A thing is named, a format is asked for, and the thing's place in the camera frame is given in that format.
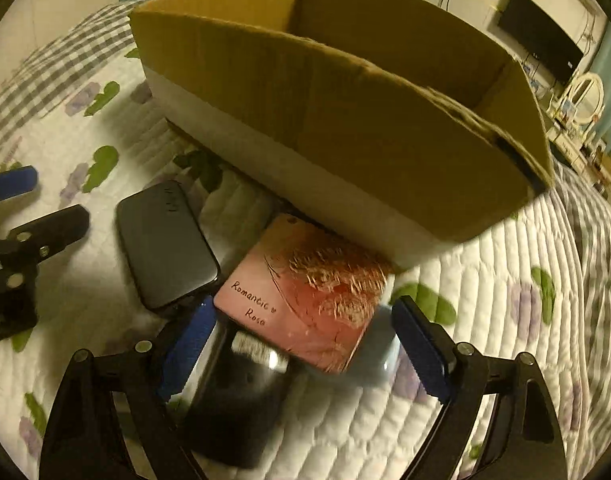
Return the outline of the brown cardboard box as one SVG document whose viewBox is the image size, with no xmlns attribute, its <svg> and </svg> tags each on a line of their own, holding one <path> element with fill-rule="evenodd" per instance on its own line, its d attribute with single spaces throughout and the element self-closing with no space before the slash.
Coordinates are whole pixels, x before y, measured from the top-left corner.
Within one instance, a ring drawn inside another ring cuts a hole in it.
<svg viewBox="0 0 611 480">
<path fill-rule="evenodd" d="M 173 125 L 402 269 L 553 184 L 519 63 L 425 0 L 149 0 L 130 29 Z"/>
</svg>

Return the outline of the oval white mirror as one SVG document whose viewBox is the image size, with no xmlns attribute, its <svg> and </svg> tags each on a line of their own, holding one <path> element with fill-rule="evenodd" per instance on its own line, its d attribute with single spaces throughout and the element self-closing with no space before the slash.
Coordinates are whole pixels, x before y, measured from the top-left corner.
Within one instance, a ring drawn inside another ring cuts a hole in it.
<svg viewBox="0 0 611 480">
<path fill-rule="evenodd" d="M 590 125 L 601 118 L 605 108 L 605 89 L 601 76 L 585 73 L 569 84 L 558 105 L 558 115 L 567 124 Z"/>
</svg>

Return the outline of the black smartphone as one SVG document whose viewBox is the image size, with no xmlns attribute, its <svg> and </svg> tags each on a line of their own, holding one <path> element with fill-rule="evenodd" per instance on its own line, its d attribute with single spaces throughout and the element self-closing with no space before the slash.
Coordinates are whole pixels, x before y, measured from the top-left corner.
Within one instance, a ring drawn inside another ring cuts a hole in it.
<svg viewBox="0 0 611 480">
<path fill-rule="evenodd" d="M 288 387 L 287 354 L 230 323 L 217 341 L 208 375 L 180 423 L 187 445 L 227 466 L 261 462 Z"/>
</svg>

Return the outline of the light blue case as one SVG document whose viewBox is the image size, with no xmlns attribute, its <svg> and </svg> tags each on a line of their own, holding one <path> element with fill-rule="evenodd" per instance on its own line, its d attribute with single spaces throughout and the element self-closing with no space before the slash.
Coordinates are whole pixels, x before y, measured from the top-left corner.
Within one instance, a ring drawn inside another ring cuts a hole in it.
<svg viewBox="0 0 611 480">
<path fill-rule="evenodd" d="M 391 320 L 392 309 L 379 306 L 352 359 L 339 375 L 331 377 L 336 384 L 379 387 L 394 377 L 398 369 L 401 344 Z"/>
</svg>

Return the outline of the white vanity table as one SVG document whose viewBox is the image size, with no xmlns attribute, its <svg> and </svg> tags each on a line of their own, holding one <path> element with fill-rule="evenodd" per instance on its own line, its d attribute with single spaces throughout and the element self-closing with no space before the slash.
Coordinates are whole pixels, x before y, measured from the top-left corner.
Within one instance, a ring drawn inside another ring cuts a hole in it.
<svg viewBox="0 0 611 480">
<path fill-rule="evenodd" d="M 541 108 L 549 148 L 556 160 L 572 169 L 588 185 L 608 198 L 611 187 L 611 157 L 598 145 L 592 148 L 575 134 L 571 124 L 564 126 L 547 109 Z"/>
</svg>

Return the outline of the pink rose box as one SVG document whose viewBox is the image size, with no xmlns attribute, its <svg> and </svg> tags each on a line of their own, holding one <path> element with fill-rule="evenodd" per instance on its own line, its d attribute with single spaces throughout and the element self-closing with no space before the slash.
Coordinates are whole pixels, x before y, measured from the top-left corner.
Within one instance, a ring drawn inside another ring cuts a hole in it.
<svg viewBox="0 0 611 480">
<path fill-rule="evenodd" d="M 391 264 L 292 214 L 280 214 L 213 302 L 268 344 L 328 374 L 344 372 L 383 298 Z"/>
</svg>

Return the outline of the floral white quilt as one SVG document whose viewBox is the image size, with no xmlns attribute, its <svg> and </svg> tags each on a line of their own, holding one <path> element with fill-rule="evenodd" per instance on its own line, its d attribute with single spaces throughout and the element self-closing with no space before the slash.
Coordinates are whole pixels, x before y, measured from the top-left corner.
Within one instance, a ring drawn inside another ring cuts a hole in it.
<svg viewBox="0 0 611 480">
<path fill-rule="evenodd" d="M 160 181 L 184 185 L 224 271 L 275 214 L 275 198 L 176 136 L 147 96 L 142 65 L 125 49 L 70 96 L 19 128 L 0 170 L 33 166 L 38 187 L 0 203 L 0 236 L 73 204 L 87 236 L 40 266 L 37 325 L 0 342 L 0 443 L 30 478 L 46 419 L 72 353 L 118 353 L 160 330 L 140 304 L 114 225 L 122 198 Z M 581 266 L 563 201 L 540 198 L 471 243 L 392 278 L 456 340 L 490 356 L 521 351 L 539 362 L 561 423 L 569 474 L 581 476 L 591 443 Z M 379 387 L 296 378 L 252 479 L 396 479 L 439 406 L 398 362 Z"/>
</svg>

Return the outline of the grey power bank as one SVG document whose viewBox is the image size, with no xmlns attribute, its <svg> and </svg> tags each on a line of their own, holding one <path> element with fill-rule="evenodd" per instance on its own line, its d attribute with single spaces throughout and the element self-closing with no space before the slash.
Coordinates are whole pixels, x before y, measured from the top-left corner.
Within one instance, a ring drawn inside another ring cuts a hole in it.
<svg viewBox="0 0 611 480">
<path fill-rule="evenodd" d="M 217 282 L 220 266 L 178 182 L 163 181 L 124 198 L 115 223 L 147 310 L 167 316 Z"/>
</svg>

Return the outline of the grey checked bedsheet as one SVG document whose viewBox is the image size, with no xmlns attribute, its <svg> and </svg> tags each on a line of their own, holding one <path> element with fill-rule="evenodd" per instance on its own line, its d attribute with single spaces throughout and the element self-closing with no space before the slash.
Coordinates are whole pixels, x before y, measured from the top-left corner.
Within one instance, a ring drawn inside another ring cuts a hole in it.
<svg viewBox="0 0 611 480">
<path fill-rule="evenodd" d="M 34 51 L 0 88 L 0 153 L 29 120 L 48 112 L 135 42 L 136 0 L 108 4 Z"/>
</svg>

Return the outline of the black wall television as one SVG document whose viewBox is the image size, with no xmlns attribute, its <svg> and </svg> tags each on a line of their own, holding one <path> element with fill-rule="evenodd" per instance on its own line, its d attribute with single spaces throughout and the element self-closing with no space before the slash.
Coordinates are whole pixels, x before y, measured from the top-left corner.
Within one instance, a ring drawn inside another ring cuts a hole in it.
<svg viewBox="0 0 611 480">
<path fill-rule="evenodd" d="M 575 40 L 533 0 L 508 0 L 497 26 L 561 84 L 569 82 L 583 58 Z"/>
</svg>

